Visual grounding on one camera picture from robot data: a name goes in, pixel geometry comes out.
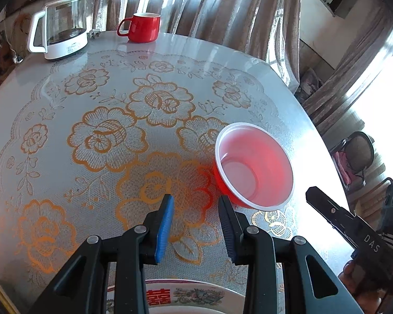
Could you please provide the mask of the person's right hand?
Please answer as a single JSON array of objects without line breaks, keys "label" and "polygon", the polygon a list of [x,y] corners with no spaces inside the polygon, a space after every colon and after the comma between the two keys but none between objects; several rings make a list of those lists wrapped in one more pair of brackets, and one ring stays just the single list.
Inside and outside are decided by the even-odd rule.
[{"label": "person's right hand", "polygon": [[338,278],[354,297],[363,313],[391,312],[393,294],[388,291],[371,290],[365,280],[363,270],[353,260],[345,264]]}]

